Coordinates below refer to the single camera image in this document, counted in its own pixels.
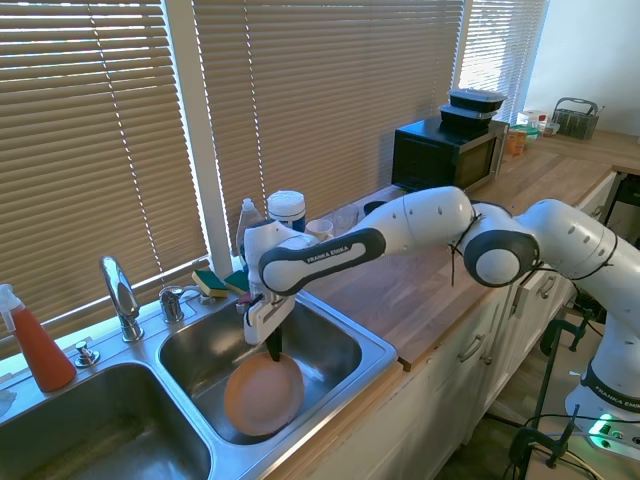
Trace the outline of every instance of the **drawer handle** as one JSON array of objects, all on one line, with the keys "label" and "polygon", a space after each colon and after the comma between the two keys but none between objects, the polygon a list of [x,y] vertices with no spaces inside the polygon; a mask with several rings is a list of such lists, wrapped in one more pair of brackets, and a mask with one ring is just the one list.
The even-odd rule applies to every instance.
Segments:
[{"label": "drawer handle", "polygon": [[466,362],[471,357],[473,357],[474,353],[480,350],[480,347],[484,343],[485,337],[486,335],[480,335],[480,334],[476,335],[476,338],[473,339],[473,342],[471,342],[471,345],[469,345],[469,348],[467,348],[465,352],[458,355],[458,359],[460,360],[460,363]]},{"label": "drawer handle", "polygon": [[555,275],[553,277],[547,278],[547,281],[544,282],[544,285],[538,289],[538,293],[540,294],[543,300],[546,300],[547,298],[549,298],[549,292],[551,291],[553,286],[556,284],[556,278],[557,277]]},{"label": "drawer handle", "polygon": [[598,219],[603,209],[604,209],[604,205],[598,205],[596,209],[591,213],[591,218]]}]

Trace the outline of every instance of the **wooden countertop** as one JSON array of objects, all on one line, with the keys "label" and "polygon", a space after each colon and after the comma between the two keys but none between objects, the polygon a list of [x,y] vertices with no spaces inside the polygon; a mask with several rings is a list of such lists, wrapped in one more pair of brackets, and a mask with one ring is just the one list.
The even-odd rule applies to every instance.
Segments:
[{"label": "wooden countertop", "polygon": [[[590,146],[577,145],[568,156],[553,151],[556,143],[555,138],[539,139],[535,149],[505,162],[497,180],[470,196],[514,214],[545,198],[577,204],[611,166],[583,160]],[[398,193],[388,189],[382,199],[394,195]],[[451,273],[449,249],[439,246],[383,257],[316,280],[307,290],[394,345],[409,371],[491,291],[467,274],[459,256],[453,286]]]},{"label": "wooden countertop", "polygon": [[596,131],[591,140],[577,140],[563,135],[534,142],[531,150],[543,150],[561,156],[606,163],[618,172],[640,175],[638,137],[615,132]]},{"label": "wooden countertop", "polygon": [[[612,166],[624,171],[638,161],[640,173],[640,157],[633,154],[636,148],[640,152],[635,139],[623,136],[616,142],[616,137],[596,132],[593,140],[575,145],[572,139],[560,136],[542,138],[521,157],[506,159],[499,178],[471,196],[504,205],[514,214],[544,198],[575,205],[606,178]],[[620,156],[615,154],[617,148]],[[598,161],[597,152],[603,149],[603,160]],[[400,194],[388,188],[357,204]],[[455,262],[455,286],[451,287],[451,254],[444,247],[381,258],[316,280],[307,289],[393,344],[404,369],[415,367],[415,371],[461,319],[495,291],[471,280],[460,258]],[[393,366],[273,470],[269,480],[306,477],[394,392],[404,388],[410,375],[403,373],[399,364]]]}]

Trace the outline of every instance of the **green light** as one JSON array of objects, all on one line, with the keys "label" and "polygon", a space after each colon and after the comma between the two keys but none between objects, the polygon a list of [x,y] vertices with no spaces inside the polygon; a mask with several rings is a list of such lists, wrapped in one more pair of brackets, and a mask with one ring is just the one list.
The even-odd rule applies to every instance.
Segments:
[{"label": "green light", "polygon": [[611,420],[612,418],[613,417],[608,413],[600,415],[600,420],[593,424],[593,427],[589,429],[589,433],[591,435],[598,435],[600,433],[600,430],[602,430],[602,427],[604,427],[607,424],[607,421]]}]

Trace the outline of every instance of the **yellow sponge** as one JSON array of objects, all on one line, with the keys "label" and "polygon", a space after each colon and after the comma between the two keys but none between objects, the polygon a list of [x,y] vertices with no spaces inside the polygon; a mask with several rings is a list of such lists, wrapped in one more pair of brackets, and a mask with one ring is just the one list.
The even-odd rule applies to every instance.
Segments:
[{"label": "yellow sponge", "polygon": [[233,272],[224,279],[224,284],[240,295],[245,294],[249,291],[249,274],[242,270]]},{"label": "yellow sponge", "polygon": [[229,290],[224,286],[216,274],[209,270],[194,270],[191,278],[200,287],[202,293],[208,297],[226,298]]}]

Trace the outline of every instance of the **container lid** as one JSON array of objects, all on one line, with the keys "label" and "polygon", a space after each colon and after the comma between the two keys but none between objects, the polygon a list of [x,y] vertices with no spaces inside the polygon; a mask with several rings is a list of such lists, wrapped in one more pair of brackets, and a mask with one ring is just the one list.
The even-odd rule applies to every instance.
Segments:
[{"label": "container lid", "polygon": [[489,113],[480,113],[474,110],[467,110],[466,108],[458,108],[452,105],[443,105],[440,107],[440,111],[444,113],[450,113],[452,115],[458,115],[460,117],[472,118],[474,120],[486,120],[493,117],[498,111]]},{"label": "container lid", "polygon": [[278,190],[267,198],[269,214],[292,217],[304,212],[304,195],[294,190]]},{"label": "container lid", "polygon": [[503,102],[507,99],[507,96],[502,93],[492,92],[491,90],[478,90],[475,88],[453,88],[449,90],[449,96],[484,103]]}]

